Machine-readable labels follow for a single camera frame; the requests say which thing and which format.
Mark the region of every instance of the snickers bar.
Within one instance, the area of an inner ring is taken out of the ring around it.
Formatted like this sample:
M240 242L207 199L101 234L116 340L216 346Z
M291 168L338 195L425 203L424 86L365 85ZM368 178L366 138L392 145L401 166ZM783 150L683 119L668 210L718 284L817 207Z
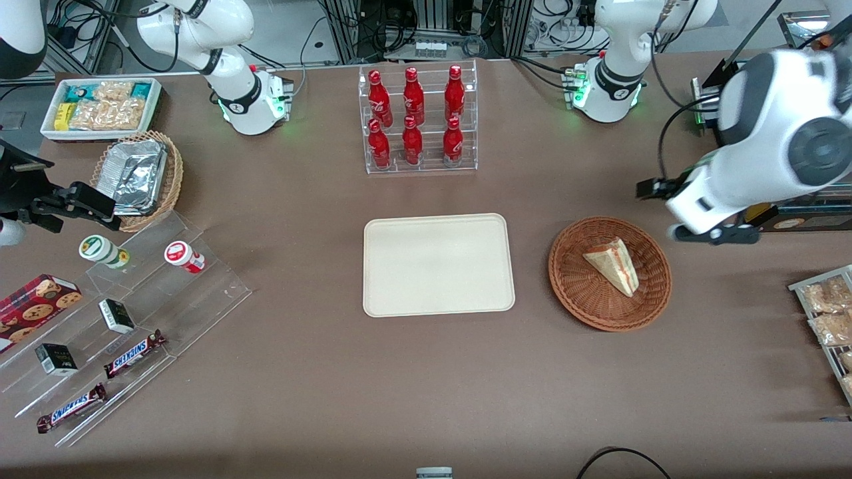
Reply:
M142 356L150 353L160 344L165 343L165 338L160 333L159 329L153 334L149 334L147 338L130 349L130 351L120 355L115 361L104 366L106 378L115 378L123 369L137 362Z
M96 402L106 401L107 390L104 389L103 384L98 383L91 391L55 410L53 414L47 414L38 418L38 422L36 423L38 434L44 434L49 430L52 430L62 421L70 418L74 414L80 413L85 408L95 404Z

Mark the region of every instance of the acrylic bottle rack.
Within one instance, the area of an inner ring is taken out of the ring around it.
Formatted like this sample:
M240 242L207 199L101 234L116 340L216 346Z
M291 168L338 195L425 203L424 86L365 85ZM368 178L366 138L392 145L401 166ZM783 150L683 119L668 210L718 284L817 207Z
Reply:
M361 135L364 137L364 158L368 174L418 173L425 171L452 172L459 170L476 170L479 167L479 149L477 130L479 129L476 92L478 88L475 61L456 62L424 62L415 64L417 76L423 86L425 99L425 122L419 126L423 134L423 161L418 166L412 166L405 160L402 145L402 132L405 130L403 119L406 117L402 92L406 87L406 75L403 65L384 64L362 66L359 70L358 100L361 113ZM460 118L459 129L464 141L462 143L462 160L458 167L444 166L444 132L446 118L444 116L444 89L449 80L450 65L462 67L462 83L464 84L464 112ZM367 137L370 131L367 122L372 118L370 109L370 82L367 73L378 70L382 74L382 83L390 95L390 110L394 123L384 129L390 142L390 168L379 170L372 161L370 145Z

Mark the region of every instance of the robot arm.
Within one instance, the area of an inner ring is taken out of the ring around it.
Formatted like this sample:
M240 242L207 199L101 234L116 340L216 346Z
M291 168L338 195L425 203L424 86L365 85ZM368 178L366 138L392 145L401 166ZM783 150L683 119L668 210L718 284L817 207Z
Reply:
M44 60L47 39L38 0L3 0L0 5L0 78L23 78Z

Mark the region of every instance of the small black box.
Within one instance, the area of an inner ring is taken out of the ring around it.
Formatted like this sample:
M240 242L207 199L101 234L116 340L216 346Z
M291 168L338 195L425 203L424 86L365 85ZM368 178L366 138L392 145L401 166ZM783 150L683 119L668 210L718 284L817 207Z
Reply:
M42 343L36 348L38 361L47 374L53 376L71 376L77 372L77 365L71 357L71 351L62 344Z
M130 334L133 332L133 320L127 313L127 308L123 304L114 299L105 299L98 303L101 308L101 316L106 321L106 327L121 334Z

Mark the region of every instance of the white plastic box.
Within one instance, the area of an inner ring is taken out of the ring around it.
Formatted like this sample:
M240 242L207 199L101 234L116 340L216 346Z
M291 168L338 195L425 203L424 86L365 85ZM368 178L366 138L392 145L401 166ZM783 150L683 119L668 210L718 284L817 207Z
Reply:
M59 109L60 103L65 100L66 93L72 85L80 85L91 82L98 83L101 81L119 81L133 82L137 84L151 84L151 90L148 91L148 97L145 99L145 109L142 111L142 119L139 122L139 128L136 130L100 130L100 131L85 131L85 130L54 130L54 120L56 119L56 111ZM133 135L148 130L151 125L151 120L154 116L154 111L157 109L159 100L160 83L150 77L121 77L121 78L75 78L70 80L62 80L56 86L53 100L50 101L48 112L44 115L42 122L42 135L53 141L99 141L99 140L117 140L126 136Z

